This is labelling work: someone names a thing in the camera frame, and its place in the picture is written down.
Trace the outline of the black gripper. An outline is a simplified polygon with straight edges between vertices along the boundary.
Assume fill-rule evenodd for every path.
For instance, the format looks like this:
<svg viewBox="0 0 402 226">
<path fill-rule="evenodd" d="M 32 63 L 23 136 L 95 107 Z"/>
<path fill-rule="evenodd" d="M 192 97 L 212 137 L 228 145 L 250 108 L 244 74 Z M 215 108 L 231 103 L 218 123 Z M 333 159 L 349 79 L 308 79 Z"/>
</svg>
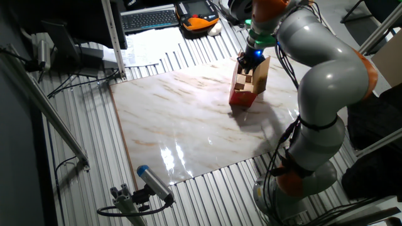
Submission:
<svg viewBox="0 0 402 226">
<path fill-rule="evenodd" d="M 241 52 L 237 58 L 238 72 L 242 72 L 244 68 L 252 68 L 247 73 L 248 75 L 254 75 L 254 68 L 264 61 L 263 51 L 261 49 L 255 49 L 247 46 L 244 52 Z"/>
</svg>

